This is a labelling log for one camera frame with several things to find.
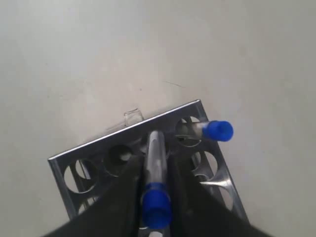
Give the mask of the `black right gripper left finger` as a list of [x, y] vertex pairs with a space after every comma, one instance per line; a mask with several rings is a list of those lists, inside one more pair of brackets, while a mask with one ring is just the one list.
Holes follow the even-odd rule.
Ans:
[[140, 225], [143, 158], [131, 159], [104, 194], [46, 237], [136, 237]]

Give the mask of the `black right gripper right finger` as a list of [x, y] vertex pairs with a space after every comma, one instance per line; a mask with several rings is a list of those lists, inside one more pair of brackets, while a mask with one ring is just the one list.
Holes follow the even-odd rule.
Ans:
[[167, 160], [173, 237], [266, 237], [267, 233], [230, 212], [193, 176], [186, 160]]

